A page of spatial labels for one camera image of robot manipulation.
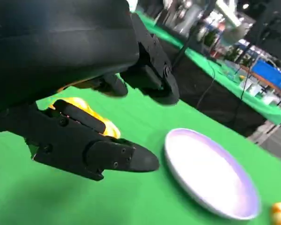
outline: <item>black table skirt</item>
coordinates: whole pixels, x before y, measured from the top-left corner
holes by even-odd
[[[173,60],[178,49],[168,42],[160,40],[160,43],[168,57]],[[186,56],[174,71],[174,76],[179,86],[180,99],[192,107],[196,107],[200,97],[212,82],[212,77]],[[241,106],[235,119],[239,104]],[[205,95],[199,111],[245,137],[252,135],[266,121],[266,118],[246,103],[241,103],[239,98],[217,81]]]

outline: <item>wire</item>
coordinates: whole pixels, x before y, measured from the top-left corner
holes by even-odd
[[[215,81],[215,76],[216,76],[216,72],[215,72],[214,68],[210,65],[209,60],[208,60],[208,59],[206,59],[206,60],[207,60],[207,62],[208,62],[208,64],[209,64],[210,68],[212,68],[212,71],[213,71],[213,74],[214,74],[214,75],[213,75],[213,79],[212,79],[212,82],[210,83],[209,87],[205,90],[205,92],[201,95],[200,99],[198,100],[198,103],[197,103],[197,105],[196,105],[196,109],[197,109],[197,110],[199,109],[199,106],[200,106],[201,102],[203,101],[205,95],[206,95],[206,94],[209,92],[209,90],[212,88],[212,86],[213,86],[213,84],[214,84],[214,81]]]
[[[205,42],[205,37],[207,35],[207,32],[204,33],[204,36],[202,38],[202,43],[201,43],[201,54],[204,56],[204,42]],[[210,65],[210,61],[208,59],[206,59],[209,67],[212,69],[213,71],[213,79],[212,79],[212,82],[210,83],[209,87],[204,91],[204,93],[201,95],[200,99],[198,100],[198,103],[196,105],[196,109],[198,110],[199,109],[199,106],[200,104],[202,103],[203,99],[205,98],[205,95],[209,92],[209,90],[212,88],[213,84],[214,84],[214,81],[215,81],[215,76],[216,76],[216,72],[214,70],[214,68]]]
[[[264,31],[264,28],[260,29],[260,33],[259,33],[259,35],[258,35],[258,37],[257,37],[257,39],[256,39],[255,44],[254,44],[255,46],[258,46],[259,41],[262,39],[262,38],[261,38],[261,35],[262,35],[262,32],[263,32],[263,31]],[[248,70],[248,73],[247,73],[247,77],[246,77],[245,82],[244,82],[244,88],[243,88],[242,94],[241,94],[240,99],[239,99],[239,104],[238,104],[238,106],[236,107],[235,113],[234,113],[234,117],[233,117],[233,119],[231,120],[231,123],[233,124],[233,128],[235,128],[235,125],[236,125],[236,120],[237,120],[237,116],[238,116],[238,113],[239,113],[240,106],[242,105],[242,102],[243,102],[243,98],[244,98],[244,93],[245,93],[245,88],[246,88],[246,85],[247,85],[247,81],[248,81],[248,79],[249,79],[249,76],[250,76],[250,73],[251,73],[251,70],[252,70],[253,66],[254,66],[254,63],[252,63],[252,65],[250,65],[250,67],[249,67],[249,70]]]

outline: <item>blue box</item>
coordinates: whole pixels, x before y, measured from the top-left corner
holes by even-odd
[[[252,72],[265,78],[281,89],[281,72],[264,61],[258,60],[252,68]]]

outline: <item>green tablecloth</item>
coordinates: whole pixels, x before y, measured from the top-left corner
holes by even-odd
[[[106,171],[103,181],[94,182],[32,162],[22,138],[0,133],[0,225],[270,224],[269,207],[281,201],[281,161],[242,136],[181,101],[160,106],[137,90],[129,90],[124,99],[75,88],[57,96],[84,98],[120,128],[123,138],[152,150],[161,168],[143,174]],[[43,99],[39,105],[45,108],[54,99]],[[263,212],[257,219],[221,219],[181,190],[163,158],[165,135],[180,127],[209,136],[243,165],[260,192]]]
[[[155,26],[154,21],[145,17],[141,13],[139,13],[139,15],[150,32],[155,33],[159,38],[168,41],[173,45],[182,47],[182,44],[177,39],[161,28]],[[241,97],[243,90],[239,87],[239,84],[233,82],[227,77],[227,75],[225,75],[225,70],[229,70],[227,66],[220,67],[216,63],[207,60],[204,56],[192,51],[191,49],[187,49],[185,54],[210,76],[214,77],[215,71],[215,80],[230,90],[237,97]],[[281,124],[281,109],[276,105],[266,105],[260,98],[253,97],[248,92],[244,93],[243,101],[272,123],[276,125]]]

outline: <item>black robotic arm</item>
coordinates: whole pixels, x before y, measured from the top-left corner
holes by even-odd
[[[0,1],[0,132],[25,138],[33,160],[92,180],[104,170],[158,169],[152,152],[102,135],[104,123],[74,105],[37,108],[68,86],[124,96],[116,73],[160,104],[179,100],[158,39],[126,0]]]

